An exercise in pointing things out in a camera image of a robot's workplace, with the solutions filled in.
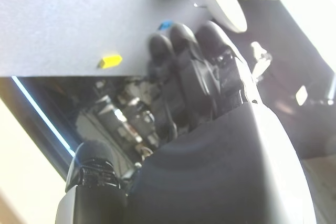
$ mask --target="robotic hand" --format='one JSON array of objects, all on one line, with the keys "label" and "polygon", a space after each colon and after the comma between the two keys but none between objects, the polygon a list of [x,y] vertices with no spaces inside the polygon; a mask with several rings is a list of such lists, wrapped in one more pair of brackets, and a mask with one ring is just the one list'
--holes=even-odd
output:
[{"label": "robotic hand", "polygon": [[127,198],[108,148],[82,144],[56,224],[315,224],[296,152],[225,33],[208,22],[194,36],[176,24],[170,39],[151,38],[150,52],[164,105],[156,114],[165,115],[156,128],[168,143],[144,161]]}]

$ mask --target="yellow block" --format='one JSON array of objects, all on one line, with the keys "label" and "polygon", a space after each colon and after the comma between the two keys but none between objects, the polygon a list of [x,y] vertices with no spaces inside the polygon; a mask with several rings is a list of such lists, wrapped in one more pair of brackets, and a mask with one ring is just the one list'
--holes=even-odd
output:
[{"label": "yellow block", "polygon": [[122,57],[120,55],[107,55],[99,63],[101,68],[111,68],[120,64]]}]

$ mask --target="white wall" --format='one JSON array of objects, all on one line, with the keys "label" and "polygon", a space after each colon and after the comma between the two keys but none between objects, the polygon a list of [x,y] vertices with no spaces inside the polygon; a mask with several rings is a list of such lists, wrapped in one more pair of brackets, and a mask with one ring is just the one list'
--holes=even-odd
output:
[{"label": "white wall", "polygon": [[48,224],[64,190],[65,181],[0,100],[0,197],[22,223]]}]

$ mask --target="blue object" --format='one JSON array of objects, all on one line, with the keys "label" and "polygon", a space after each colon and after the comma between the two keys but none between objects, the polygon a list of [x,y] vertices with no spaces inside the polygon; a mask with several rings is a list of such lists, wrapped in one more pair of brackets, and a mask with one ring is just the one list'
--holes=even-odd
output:
[{"label": "blue object", "polygon": [[159,26],[159,30],[166,30],[168,28],[170,28],[173,25],[173,22],[171,20],[167,20],[161,23],[161,25]]}]

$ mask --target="table surface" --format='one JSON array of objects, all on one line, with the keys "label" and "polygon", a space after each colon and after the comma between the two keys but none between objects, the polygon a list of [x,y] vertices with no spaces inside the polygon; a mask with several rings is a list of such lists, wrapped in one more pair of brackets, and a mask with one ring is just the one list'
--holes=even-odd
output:
[{"label": "table surface", "polygon": [[[162,21],[210,18],[189,0],[0,0],[0,76],[143,75]],[[99,69],[114,52],[122,63]]]}]

